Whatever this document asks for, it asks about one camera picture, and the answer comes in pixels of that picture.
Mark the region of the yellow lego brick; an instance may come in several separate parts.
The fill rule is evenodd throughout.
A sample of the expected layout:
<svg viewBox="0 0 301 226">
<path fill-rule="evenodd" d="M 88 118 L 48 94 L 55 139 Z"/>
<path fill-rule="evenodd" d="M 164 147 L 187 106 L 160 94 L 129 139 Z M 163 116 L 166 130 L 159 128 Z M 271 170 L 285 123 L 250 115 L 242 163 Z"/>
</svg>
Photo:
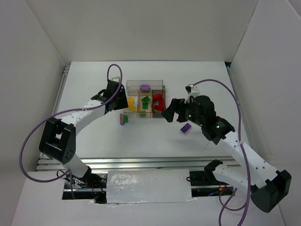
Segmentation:
<svg viewBox="0 0 301 226">
<path fill-rule="evenodd" d="M 134 105 L 134 101 L 135 101 L 135 99 L 133 97 L 129 97 L 128 98 L 128 105 L 129 106 L 133 106 Z"/>
</svg>

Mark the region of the long yellow lego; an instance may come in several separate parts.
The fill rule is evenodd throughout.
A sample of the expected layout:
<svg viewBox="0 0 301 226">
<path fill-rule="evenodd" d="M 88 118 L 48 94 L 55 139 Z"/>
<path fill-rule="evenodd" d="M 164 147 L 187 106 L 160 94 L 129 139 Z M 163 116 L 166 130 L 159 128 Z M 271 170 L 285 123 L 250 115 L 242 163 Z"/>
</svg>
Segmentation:
<svg viewBox="0 0 301 226">
<path fill-rule="evenodd" d="M 137 107 L 134 105 L 128 105 L 128 109 L 132 112 L 137 112 Z"/>
</svg>

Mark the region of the purple tan flower lego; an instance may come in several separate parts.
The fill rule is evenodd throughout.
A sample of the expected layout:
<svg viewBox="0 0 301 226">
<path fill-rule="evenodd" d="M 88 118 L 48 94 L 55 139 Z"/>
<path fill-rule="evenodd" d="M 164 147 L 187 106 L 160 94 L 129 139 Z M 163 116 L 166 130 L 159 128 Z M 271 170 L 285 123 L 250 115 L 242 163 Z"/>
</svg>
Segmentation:
<svg viewBox="0 0 301 226">
<path fill-rule="evenodd" d="M 124 114 L 122 114 L 122 113 L 119 115 L 119 122 L 120 122 L 121 126 L 123 126 L 125 124 Z"/>
</svg>

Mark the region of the red rounded lego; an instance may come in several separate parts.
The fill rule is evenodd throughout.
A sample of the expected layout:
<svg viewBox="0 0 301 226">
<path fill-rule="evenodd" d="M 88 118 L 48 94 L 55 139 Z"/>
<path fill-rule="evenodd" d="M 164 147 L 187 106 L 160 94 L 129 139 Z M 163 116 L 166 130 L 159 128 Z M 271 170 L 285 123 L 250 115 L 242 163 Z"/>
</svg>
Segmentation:
<svg viewBox="0 0 301 226">
<path fill-rule="evenodd" d="M 163 95 L 161 93 L 156 94 L 152 97 L 152 101 L 153 102 L 159 101 L 162 97 L 163 97 Z"/>
</svg>

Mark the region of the purple rectangular lego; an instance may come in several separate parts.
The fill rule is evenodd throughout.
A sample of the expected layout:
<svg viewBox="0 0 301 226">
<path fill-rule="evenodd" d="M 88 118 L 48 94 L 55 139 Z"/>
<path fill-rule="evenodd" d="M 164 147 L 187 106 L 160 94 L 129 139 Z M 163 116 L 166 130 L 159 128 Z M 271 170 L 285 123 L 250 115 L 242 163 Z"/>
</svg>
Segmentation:
<svg viewBox="0 0 301 226">
<path fill-rule="evenodd" d="M 186 123 L 181 129 L 180 131 L 183 134 L 186 134 L 187 132 L 189 132 L 191 130 L 192 126 L 189 123 Z"/>
</svg>

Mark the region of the green rectangular lego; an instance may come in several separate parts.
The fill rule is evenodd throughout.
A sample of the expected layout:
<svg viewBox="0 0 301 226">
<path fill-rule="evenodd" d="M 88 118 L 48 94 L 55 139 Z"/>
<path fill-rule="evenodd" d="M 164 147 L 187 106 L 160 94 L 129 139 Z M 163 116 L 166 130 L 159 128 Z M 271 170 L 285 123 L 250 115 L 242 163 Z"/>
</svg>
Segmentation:
<svg viewBox="0 0 301 226">
<path fill-rule="evenodd" d="M 148 103 L 143 103 L 142 104 L 142 109 L 148 109 L 149 108 L 149 104 Z"/>
</svg>

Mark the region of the green rounded lego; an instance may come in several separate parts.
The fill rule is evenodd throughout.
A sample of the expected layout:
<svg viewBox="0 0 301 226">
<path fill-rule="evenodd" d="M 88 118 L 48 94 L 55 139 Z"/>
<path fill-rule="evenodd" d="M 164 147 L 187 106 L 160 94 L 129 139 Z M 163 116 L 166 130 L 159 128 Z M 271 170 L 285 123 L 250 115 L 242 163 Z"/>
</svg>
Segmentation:
<svg viewBox="0 0 301 226">
<path fill-rule="evenodd" d="M 145 96 L 144 98 L 141 99 L 142 104 L 147 104 L 150 102 L 150 98 L 148 96 Z"/>
</svg>

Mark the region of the purple rounded lego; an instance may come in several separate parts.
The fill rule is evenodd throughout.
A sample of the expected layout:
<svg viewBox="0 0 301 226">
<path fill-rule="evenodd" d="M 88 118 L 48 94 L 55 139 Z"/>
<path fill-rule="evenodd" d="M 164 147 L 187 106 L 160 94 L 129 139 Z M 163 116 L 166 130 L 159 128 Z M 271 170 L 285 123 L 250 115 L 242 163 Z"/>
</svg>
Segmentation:
<svg viewBox="0 0 301 226">
<path fill-rule="evenodd" d="M 140 85 L 140 90 L 150 90 L 150 85 L 148 85 L 148 84 L 142 84 L 142 85 Z"/>
</svg>

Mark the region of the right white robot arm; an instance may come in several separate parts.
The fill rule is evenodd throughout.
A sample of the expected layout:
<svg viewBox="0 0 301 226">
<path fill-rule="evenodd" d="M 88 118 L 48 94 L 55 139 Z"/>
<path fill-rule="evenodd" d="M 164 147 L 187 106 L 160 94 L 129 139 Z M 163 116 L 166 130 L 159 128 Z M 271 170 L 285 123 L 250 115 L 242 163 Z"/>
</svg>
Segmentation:
<svg viewBox="0 0 301 226">
<path fill-rule="evenodd" d="M 288 195 L 291 174 L 287 170 L 279 171 L 248 144 L 240 141 L 234 127 L 217 116 L 209 97 L 190 97 L 189 101 L 174 98 L 162 116 L 172 122 L 174 114 L 178 114 L 178 122 L 190 121 L 200 126 L 207 140 L 224 149 L 247 171 L 246 175 L 236 173 L 222 161 L 214 160 L 205 167 L 210 177 L 246 191 L 254 205 L 265 213 L 269 213 Z"/>
</svg>

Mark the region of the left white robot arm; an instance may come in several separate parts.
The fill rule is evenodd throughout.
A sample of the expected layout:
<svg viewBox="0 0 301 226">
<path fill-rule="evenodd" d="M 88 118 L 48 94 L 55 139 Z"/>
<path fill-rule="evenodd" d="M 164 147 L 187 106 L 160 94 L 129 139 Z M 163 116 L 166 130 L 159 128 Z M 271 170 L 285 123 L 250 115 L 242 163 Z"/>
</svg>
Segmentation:
<svg viewBox="0 0 301 226">
<path fill-rule="evenodd" d="M 101 180 L 89 166 L 76 155 L 76 136 L 90 123 L 108 112 L 127 108 L 124 86 L 109 80 L 106 89 L 91 97 L 86 105 L 62 118 L 51 117 L 46 121 L 39 150 L 70 170 L 83 186 Z"/>
</svg>

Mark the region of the small clear container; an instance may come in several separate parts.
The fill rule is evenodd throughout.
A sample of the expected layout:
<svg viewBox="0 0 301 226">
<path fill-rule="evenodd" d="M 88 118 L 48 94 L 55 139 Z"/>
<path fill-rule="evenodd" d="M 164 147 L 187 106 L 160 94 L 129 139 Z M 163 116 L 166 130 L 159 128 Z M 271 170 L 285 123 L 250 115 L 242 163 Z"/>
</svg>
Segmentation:
<svg viewBox="0 0 301 226">
<path fill-rule="evenodd" d="M 127 94 L 127 102 L 129 97 L 133 97 L 135 99 L 134 106 L 136 106 L 138 109 L 138 90 L 127 90 L 126 94 Z M 128 108 L 126 108 L 123 110 L 123 114 L 127 115 L 128 118 L 135 118 L 138 116 L 138 110 L 137 112 L 132 112 Z"/>
</svg>

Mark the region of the long clear container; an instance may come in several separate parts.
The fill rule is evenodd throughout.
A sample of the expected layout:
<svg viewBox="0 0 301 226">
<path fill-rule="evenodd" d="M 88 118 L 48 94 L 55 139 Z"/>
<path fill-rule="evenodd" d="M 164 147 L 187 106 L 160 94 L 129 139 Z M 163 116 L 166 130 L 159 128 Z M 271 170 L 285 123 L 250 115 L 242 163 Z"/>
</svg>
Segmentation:
<svg viewBox="0 0 301 226">
<path fill-rule="evenodd" d="M 142 89 L 142 85 L 148 85 L 149 89 Z M 163 80 L 127 80 L 126 92 L 128 96 L 154 96 L 166 94 Z"/>
</svg>

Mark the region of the tan translucent container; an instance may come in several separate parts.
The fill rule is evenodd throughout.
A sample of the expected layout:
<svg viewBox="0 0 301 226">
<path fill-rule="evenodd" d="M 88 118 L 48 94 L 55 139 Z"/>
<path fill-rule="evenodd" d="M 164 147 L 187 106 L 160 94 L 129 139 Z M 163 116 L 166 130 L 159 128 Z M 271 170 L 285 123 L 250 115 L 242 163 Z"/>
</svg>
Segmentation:
<svg viewBox="0 0 301 226">
<path fill-rule="evenodd" d="M 152 117 L 152 91 L 151 90 L 138 90 L 138 115 L 141 118 Z"/>
</svg>

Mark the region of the left aluminium rail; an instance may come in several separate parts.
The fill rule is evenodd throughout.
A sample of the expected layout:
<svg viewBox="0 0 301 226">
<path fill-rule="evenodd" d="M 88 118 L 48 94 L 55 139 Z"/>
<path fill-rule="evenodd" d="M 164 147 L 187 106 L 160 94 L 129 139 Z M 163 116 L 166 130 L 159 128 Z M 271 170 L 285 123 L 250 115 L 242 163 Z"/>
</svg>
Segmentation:
<svg viewBox="0 0 301 226">
<path fill-rule="evenodd" d="M 56 98 L 55 98 L 54 107 L 53 107 L 53 110 L 52 110 L 52 113 L 51 113 L 52 115 L 57 113 L 57 111 L 58 111 L 58 107 L 59 107 L 60 100 L 61 100 L 61 97 L 62 97 L 63 89 L 65 87 L 67 76 L 68 76 L 68 73 L 69 73 L 69 70 L 70 70 L 70 66 L 71 65 L 65 65 L 65 67 L 63 69 L 63 74 L 62 74 L 60 85 L 59 85 L 59 88 L 58 88 L 58 92 L 57 92 L 57 95 L 56 95 Z"/>
</svg>

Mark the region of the aluminium rail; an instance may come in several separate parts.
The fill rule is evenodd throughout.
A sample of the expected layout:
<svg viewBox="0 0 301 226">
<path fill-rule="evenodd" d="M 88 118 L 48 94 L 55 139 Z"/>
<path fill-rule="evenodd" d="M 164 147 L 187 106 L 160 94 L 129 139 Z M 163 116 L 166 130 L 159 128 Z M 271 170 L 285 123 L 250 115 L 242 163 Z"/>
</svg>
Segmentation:
<svg viewBox="0 0 301 226">
<path fill-rule="evenodd" d="M 53 110 L 52 110 L 52 113 L 51 113 L 52 115 L 57 113 L 57 111 L 58 111 L 58 107 L 59 107 L 60 100 L 61 100 L 61 97 L 62 97 L 63 89 L 65 87 L 67 76 L 68 76 L 68 73 L 69 73 L 69 70 L 70 70 L 70 66 L 71 65 L 65 65 L 65 67 L 63 69 L 63 74 L 62 74 L 60 85 L 59 85 L 59 88 L 58 88 L 58 92 L 57 92 L 57 95 L 56 95 L 56 98 L 55 98 L 54 107 L 53 107 Z"/>
<path fill-rule="evenodd" d="M 239 166 L 232 157 L 162 157 L 162 158 L 83 158 L 84 164 L 94 172 L 109 170 L 149 170 L 149 169 L 177 169 L 199 170 L 213 160 L 220 160 L 229 166 Z"/>
</svg>

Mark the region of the aluminium front rail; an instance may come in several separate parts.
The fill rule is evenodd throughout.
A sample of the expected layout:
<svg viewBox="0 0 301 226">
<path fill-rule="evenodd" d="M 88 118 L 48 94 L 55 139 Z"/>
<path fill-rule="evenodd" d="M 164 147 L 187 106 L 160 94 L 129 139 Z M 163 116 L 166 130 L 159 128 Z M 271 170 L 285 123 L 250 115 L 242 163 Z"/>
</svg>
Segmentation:
<svg viewBox="0 0 301 226">
<path fill-rule="evenodd" d="M 84 164 L 94 172 L 109 170 L 149 170 L 149 169 L 177 169 L 199 170 L 213 160 L 220 160 L 229 166 L 239 166 L 232 157 L 162 157 L 162 158 L 83 158 Z"/>
</svg>

